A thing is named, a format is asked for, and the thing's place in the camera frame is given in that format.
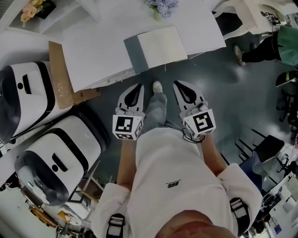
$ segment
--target green shirt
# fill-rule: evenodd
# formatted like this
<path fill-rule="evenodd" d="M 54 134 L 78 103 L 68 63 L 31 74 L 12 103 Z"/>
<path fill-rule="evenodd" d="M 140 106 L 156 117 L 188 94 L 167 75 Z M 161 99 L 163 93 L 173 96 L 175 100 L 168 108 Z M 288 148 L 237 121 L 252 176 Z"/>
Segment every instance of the green shirt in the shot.
<path fill-rule="evenodd" d="M 288 26 L 280 27 L 278 51 L 284 63 L 294 67 L 298 66 L 298 29 Z"/>

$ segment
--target blue hydrangea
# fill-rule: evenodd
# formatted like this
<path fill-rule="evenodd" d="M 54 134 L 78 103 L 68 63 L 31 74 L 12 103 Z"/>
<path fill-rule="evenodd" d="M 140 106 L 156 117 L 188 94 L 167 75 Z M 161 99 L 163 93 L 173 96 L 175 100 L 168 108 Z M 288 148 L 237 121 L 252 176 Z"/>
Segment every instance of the blue hydrangea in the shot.
<path fill-rule="evenodd" d="M 151 6 L 162 17 L 170 17 L 172 15 L 172 8 L 178 7 L 179 0 L 145 0 L 148 6 Z"/>

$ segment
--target gray pants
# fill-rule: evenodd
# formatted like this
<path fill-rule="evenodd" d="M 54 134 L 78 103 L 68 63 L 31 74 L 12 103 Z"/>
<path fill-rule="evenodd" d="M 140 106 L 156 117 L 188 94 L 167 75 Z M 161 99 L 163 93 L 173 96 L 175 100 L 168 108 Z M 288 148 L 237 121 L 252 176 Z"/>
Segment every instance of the gray pants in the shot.
<path fill-rule="evenodd" d="M 158 127 L 169 127 L 175 130 L 181 128 L 174 122 L 167 120 L 167 97 L 163 93 L 155 93 L 150 99 L 141 135 Z"/>

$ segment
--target cardboard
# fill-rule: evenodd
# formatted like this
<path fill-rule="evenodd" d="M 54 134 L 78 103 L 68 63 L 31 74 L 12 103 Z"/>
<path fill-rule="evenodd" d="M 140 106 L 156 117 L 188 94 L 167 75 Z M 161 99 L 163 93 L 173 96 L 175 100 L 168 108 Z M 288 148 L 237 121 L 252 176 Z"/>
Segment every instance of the cardboard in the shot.
<path fill-rule="evenodd" d="M 74 92 L 66 68 L 62 45 L 50 41 L 49 56 L 53 89 L 60 109 L 79 104 L 100 95 L 99 88 Z"/>

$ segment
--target white t-shirt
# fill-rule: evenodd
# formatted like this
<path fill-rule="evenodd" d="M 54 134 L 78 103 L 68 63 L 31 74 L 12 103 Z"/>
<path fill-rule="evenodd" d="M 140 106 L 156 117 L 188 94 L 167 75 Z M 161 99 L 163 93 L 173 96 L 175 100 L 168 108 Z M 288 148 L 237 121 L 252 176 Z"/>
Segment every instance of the white t-shirt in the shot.
<path fill-rule="evenodd" d="M 183 140 L 180 131 L 156 128 L 142 135 L 136 147 L 136 167 L 131 193 L 115 184 L 106 185 L 91 224 L 97 238 L 106 237 L 110 217 L 127 199 L 126 221 L 132 238 L 154 238 L 184 210 L 199 211 L 237 236 L 229 201 L 241 198 L 248 205 L 250 226 L 260 210 L 262 195 L 237 164 L 216 177 L 198 147 Z"/>

